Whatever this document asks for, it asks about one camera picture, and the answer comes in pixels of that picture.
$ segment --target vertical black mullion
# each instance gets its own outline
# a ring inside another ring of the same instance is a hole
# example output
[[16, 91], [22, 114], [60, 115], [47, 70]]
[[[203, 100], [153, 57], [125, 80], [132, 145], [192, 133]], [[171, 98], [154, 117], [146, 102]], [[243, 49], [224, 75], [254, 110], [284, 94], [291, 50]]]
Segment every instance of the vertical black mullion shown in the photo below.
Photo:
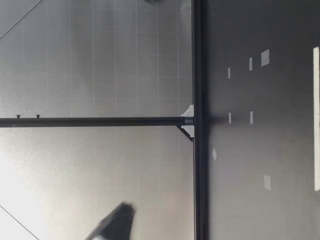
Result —
[[209, 104], [204, 0], [192, 1], [195, 240], [209, 239]]

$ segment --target glass wall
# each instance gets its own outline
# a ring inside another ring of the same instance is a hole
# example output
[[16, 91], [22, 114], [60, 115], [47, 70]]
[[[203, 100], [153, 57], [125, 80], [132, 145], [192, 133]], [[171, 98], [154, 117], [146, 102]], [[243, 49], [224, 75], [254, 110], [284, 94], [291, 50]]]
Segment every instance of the glass wall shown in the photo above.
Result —
[[[38, 2], [0, 0], [0, 36]], [[0, 39], [0, 84], [1, 118], [179, 116], [190, 2], [43, 0]], [[84, 239], [121, 202], [132, 239], [194, 239], [193, 144], [176, 127], [0, 129], [0, 189], [2, 226], [7, 210], [39, 239]]]

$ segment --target horizontal black rail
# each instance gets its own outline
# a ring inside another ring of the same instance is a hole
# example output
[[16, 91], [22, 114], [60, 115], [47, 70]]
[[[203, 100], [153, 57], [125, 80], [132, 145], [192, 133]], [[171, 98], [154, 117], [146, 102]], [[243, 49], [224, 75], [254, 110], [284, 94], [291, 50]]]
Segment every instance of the horizontal black rail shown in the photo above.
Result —
[[0, 118], [0, 128], [138, 127], [193, 124], [193, 117]]

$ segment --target white rectangle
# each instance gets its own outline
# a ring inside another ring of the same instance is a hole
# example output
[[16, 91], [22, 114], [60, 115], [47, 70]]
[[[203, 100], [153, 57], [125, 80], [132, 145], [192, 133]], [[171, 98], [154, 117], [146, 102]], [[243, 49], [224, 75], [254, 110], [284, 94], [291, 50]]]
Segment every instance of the white rectangle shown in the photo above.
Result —
[[313, 49], [314, 189], [320, 191], [320, 54]]
[[249, 58], [249, 71], [252, 71], [252, 69], [253, 69], [253, 58], [252, 57], [250, 57]]
[[271, 177], [268, 175], [264, 175], [264, 188], [271, 191]]
[[270, 49], [261, 53], [261, 67], [270, 63]]
[[250, 112], [250, 124], [254, 124], [254, 111]]

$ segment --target metal rod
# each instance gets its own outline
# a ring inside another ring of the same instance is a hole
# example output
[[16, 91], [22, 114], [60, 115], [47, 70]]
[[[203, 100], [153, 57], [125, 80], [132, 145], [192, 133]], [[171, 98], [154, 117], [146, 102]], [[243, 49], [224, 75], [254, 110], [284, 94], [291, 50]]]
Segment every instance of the metal rod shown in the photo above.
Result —
[[209, 131], [206, 7], [192, 1], [195, 240], [209, 239]]
[[32, 12], [32, 10], [34, 10], [43, 0], [39, 0], [32, 8], [30, 8], [29, 11], [27, 11], [22, 17], [19, 18], [18, 21], [15, 22], [15, 24], [13, 24], [11, 27], [9, 27], [9, 29], [7, 31], [4, 32], [4, 34], [2, 34], [0, 36], [0, 40], [3, 39], [5, 37], [5, 35], [7, 35], [16, 25], [18, 25], [18, 23], [20, 23], [30, 12]]
[[186, 126], [193, 117], [0, 118], [0, 128]]

